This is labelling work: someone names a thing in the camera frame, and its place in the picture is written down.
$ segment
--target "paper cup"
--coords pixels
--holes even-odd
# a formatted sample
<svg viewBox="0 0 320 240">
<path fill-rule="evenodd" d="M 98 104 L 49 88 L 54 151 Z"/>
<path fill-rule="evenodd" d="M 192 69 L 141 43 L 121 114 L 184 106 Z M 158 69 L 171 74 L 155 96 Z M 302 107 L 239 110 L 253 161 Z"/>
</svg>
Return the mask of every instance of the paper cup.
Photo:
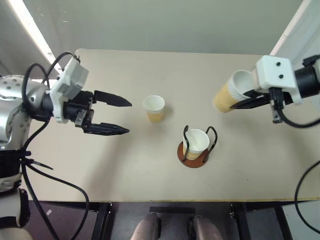
<svg viewBox="0 0 320 240">
<path fill-rule="evenodd" d="M 215 107 L 227 113 L 232 110 L 232 105 L 246 100 L 249 97 L 244 93 L 254 89 L 254 78 L 252 73 L 246 70 L 235 71 L 227 83 L 220 89 L 213 100 Z"/>
<path fill-rule="evenodd" d="M 189 151 L 186 158 L 189 160 L 195 160 L 209 147 L 209 137 L 200 129 L 190 129 L 185 133 L 185 135 L 189 141 Z M 187 142 L 183 136 L 183 155 L 186 154 L 186 149 Z"/>
<path fill-rule="evenodd" d="M 151 122 L 160 122 L 164 117 L 165 100 L 158 95 L 148 96 L 143 107 Z"/>
</svg>

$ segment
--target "floor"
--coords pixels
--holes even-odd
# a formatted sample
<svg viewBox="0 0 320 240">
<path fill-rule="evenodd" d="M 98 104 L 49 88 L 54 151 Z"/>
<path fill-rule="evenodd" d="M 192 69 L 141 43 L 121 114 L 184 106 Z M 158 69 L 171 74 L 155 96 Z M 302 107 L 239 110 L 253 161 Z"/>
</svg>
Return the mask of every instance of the floor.
<svg viewBox="0 0 320 240">
<path fill-rule="evenodd" d="M 75 232 L 83 215 L 82 209 L 42 204 L 44 211 L 61 240 L 68 240 Z M 239 240 L 237 223 L 229 215 L 227 202 L 116 202 L 112 206 L 115 218 L 111 240 L 129 240 L 142 217 L 150 212 L 150 207 L 173 207 L 183 213 L 157 213 L 162 221 L 160 240 L 187 240 L 187 221 L 201 215 L 209 218 L 220 230 L 225 240 Z M 44 222 L 34 203 L 30 202 L 31 217 L 26 229 L 34 240 L 51 240 Z M 90 211 L 86 223 L 77 240 L 91 239 L 97 213 Z M 254 240 L 283 240 L 276 214 L 273 209 L 263 209 L 247 214 L 251 238 Z"/>
</svg>

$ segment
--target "person's leg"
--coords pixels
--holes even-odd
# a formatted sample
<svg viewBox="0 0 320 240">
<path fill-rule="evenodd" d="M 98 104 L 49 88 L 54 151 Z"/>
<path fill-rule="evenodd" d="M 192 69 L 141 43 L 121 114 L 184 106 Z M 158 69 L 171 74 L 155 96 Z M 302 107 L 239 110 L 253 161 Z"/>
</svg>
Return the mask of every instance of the person's leg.
<svg viewBox="0 0 320 240">
<path fill-rule="evenodd" d="M 196 240 L 223 240 L 218 228 L 208 218 L 196 216 L 193 219 Z"/>
<path fill-rule="evenodd" d="M 138 223 L 130 240 L 157 240 L 161 231 L 159 221 L 157 214 L 148 213 Z"/>
</svg>

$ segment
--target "tabletop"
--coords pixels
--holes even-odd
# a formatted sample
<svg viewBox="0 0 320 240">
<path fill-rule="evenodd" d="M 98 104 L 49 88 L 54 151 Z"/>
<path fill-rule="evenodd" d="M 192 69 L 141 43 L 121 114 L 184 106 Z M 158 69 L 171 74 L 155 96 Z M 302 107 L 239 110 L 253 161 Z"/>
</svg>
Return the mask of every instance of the tabletop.
<svg viewBox="0 0 320 240">
<path fill-rule="evenodd" d="M 89 70 L 83 90 L 122 96 L 132 107 L 93 105 L 93 123 L 113 123 L 130 133 L 83 133 L 72 122 L 51 120 L 30 144 L 44 170 L 83 188 L 90 201 L 286 201 L 299 178 L 320 157 L 320 128 L 274 124 L 269 105 L 221 113 L 212 100 L 231 74 L 250 70 L 261 57 L 246 54 L 79 49 Z M 152 123 L 143 108 L 148 95 L 165 100 L 165 118 Z M 305 99 L 285 114 L 306 123 L 319 111 Z M 35 120 L 31 132 L 42 123 Z M 207 163 L 188 168 L 177 157 L 183 129 L 213 126 L 218 142 Z M 72 188 L 28 170 L 43 201 L 84 201 Z M 319 171 L 301 186 L 300 199 L 319 199 Z"/>
</svg>

